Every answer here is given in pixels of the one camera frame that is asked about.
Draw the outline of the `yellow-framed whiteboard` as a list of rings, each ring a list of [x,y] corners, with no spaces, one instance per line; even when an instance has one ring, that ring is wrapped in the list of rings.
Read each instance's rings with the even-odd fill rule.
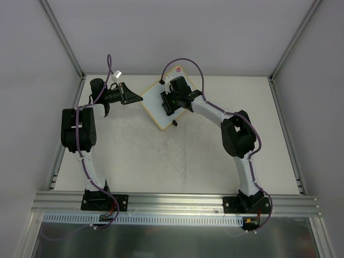
[[[181,71],[177,72],[176,68],[180,67]],[[194,91],[196,88],[194,87],[192,81],[187,76],[186,72],[181,66],[175,66],[172,70],[168,73],[164,74],[163,78],[166,76],[172,76],[173,78],[183,76],[190,86],[191,90]],[[147,113],[150,117],[154,120],[160,130],[166,130],[170,125],[172,125],[172,121],[178,119],[186,109],[179,108],[175,111],[174,114],[171,116],[167,116],[163,107],[162,107],[162,97],[160,93],[164,91],[164,86],[159,83],[159,80],[155,82],[151,87],[149,87],[141,97],[143,98],[142,106],[145,108]]]

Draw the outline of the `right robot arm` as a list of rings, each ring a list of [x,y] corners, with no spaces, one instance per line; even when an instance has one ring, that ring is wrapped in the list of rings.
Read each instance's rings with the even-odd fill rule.
[[[261,195],[257,187],[250,162],[250,155],[255,148],[256,134],[250,127],[250,121],[245,111],[228,113],[224,109],[210,103],[200,90],[192,91],[183,76],[167,76],[159,81],[164,86],[160,93],[162,107],[167,116],[171,116],[180,108],[197,113],[221,130],[222,144],[231,157],[234,158],[239,175],[239,200],[241,208],[246,212],[254,212],[260,206],[258,197]]]

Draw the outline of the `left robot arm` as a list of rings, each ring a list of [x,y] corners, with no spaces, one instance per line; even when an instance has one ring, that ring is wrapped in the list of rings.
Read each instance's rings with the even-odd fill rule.
[[[101,169],[95,165],[93,147],[97,143],[96,120],[105,118],[110,105],[122,105],[143,101],[124,82],[114,83],[110,88],[101,78],[90,81],[89,103],[75,109],[62,110],[61,143],[73,153],[85,175],[85,201],[93,202],[99,209],[106,210],[112,205],[112,196]]]

